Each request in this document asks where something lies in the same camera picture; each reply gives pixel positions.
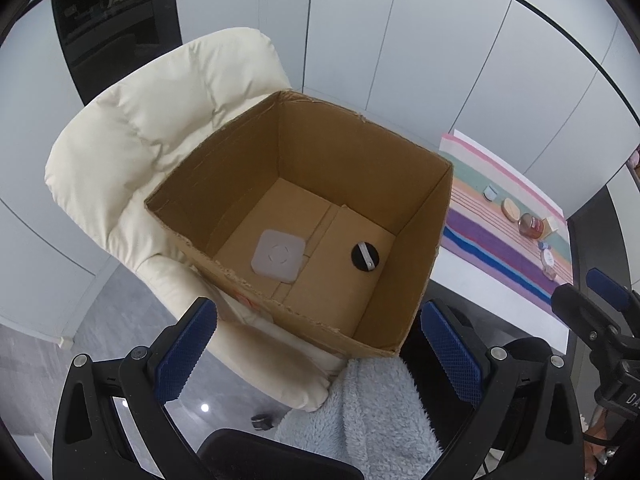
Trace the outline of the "white table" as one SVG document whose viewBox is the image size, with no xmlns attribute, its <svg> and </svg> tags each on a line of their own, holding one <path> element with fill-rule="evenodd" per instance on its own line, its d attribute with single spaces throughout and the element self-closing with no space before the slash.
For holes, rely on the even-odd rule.
<svg viewBox="0 0 640 480">
<path fill-rule="evenodd" d="M 525 298 L 448 252 L 440 243 L 432 279 L 522 332 L 544 339 L 566 353 L 570 331 L 553 313 L 538 309 Z"/>
</svg>

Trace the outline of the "white round compact case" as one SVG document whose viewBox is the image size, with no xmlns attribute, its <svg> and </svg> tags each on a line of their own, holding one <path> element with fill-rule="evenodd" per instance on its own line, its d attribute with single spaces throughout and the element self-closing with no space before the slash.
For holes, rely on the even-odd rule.
<svg viewBox="0 0 640 480">
<path fill-rule="evenodd" d="M 555 258 L 554 258 L 554 255 L 552 254 L 552 251 L 549 248 L 544 248 L 540 252 L 540 260 L 544 268 L 550 268 L 550 269 L 554 268 Z"/>
</svg>

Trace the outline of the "red gold tin can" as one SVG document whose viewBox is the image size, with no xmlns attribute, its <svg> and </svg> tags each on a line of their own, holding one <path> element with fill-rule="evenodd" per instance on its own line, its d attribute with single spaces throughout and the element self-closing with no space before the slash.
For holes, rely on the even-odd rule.
<svg viewBox="0 0 640 480">
<path fill-rule="evenodd" d="M 518 232 L 520 232 L 521 236 L 539 240 L 544 234 L 544 222 L 534 214 L 524 212 L 520 220 L 518 220 Z"/>
</svg>

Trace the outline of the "striped colourful cloth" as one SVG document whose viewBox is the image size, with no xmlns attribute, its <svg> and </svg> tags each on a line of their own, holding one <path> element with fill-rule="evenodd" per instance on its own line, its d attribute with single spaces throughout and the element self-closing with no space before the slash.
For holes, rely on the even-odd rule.
<svg viewBox="0 0 640 480">
<path fill-rule="evenodd" d="M 551 311 L 552 292 L 573 281 L 570 236 L 562 208 L 533 182 L 487 148 L 459 131 L 446 133 L 439 154 L 454 168 L 451 198 L 442 233 L 442 247 L 482 270 L 538 309 Z M 483 195 L 486 186 L 498 193 L 494 202 Z M 544 220 L 555 216 L 559 229 L 546 238 L 521 236 L 518 224 L 501 211 L 509 197 L 524 212 Z M 542 273 L 538 242 L 546 242 L 555 258 L 554 281 Z"/>
</svg>

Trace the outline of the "translucent square plastic lid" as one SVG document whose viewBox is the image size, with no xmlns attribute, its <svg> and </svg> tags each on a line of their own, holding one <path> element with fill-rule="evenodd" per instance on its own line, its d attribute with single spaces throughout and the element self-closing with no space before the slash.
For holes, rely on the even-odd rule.
<svg viewBox="0 0 640 480">
<path fill-rule="evenodd" d="M 306 242 L 298 236 L 272 229 L 259 237 L 250 267 L 264 278 L 291 284 L 303 265 Z"/>
</svg>

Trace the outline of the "beige cardboard cosmetic box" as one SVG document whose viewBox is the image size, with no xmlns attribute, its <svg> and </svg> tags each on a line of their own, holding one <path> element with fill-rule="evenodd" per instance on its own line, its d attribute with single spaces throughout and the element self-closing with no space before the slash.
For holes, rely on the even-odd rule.
<svg viewBox="0 0 640 480">
<path fill-rule="evenodd" d="M 541 234 L 542 238 L 546 238 L 550 236 L 552 233 L 555 233 L 560 227 L 560 222 L 557 218 L 555 218 L 555 216 L 546 217 L 544 218 L 544 220 L 541 221 L 541 223 L 542 223 L 542 234 Z"/>
</svg>

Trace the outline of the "brown cardboard box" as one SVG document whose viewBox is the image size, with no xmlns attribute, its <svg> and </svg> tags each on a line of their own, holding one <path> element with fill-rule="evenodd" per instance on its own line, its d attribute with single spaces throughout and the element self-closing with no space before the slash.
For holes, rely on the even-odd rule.
<svg viewBox="0 0 640 480">
<path fill-rule="evenodd" d="M 404 343 L 438 254 L 454 168 L 347 108 L 293 91 L 273 93 L 221 128 L 184 163 L 202 176 L 234 171 L 213 200 L 255 205 L 231 233 L 215 226 L 188 256 L 223 292 L 271 314 L 315 346 L 346 358 L 394 356 Z M 272 229 L 306 242 L 296 281 L 250 267 Z M 358 242 L 380 254 L 372 272 L 352 264 Z"/>
</svg>

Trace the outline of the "grey fluffy blanket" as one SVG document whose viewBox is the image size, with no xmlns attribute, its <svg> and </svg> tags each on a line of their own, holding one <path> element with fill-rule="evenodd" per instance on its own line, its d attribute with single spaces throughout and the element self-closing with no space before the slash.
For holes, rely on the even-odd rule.
<svg viewBox="0 0 640 480">
<path fill-rule="evenodd" d="M 350 360 L 322 407 L 289 411 L 274 440 L 352 465 L 367 479 L 421 479 L 442 456 L 399 358 Z"/>
</svg>

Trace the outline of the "clear bottle pink cap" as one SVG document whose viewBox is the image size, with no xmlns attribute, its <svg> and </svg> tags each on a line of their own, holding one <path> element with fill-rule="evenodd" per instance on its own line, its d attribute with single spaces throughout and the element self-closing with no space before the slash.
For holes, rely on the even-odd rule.
<svg viewBox="0 0 640 480">
<path fill-rule="evenodd" d="M 554 266 L 547 266 L 546 264 L 542 266 L 542 273 L 551 281 L 554 281 L 558 275 Z"/>
</svg>

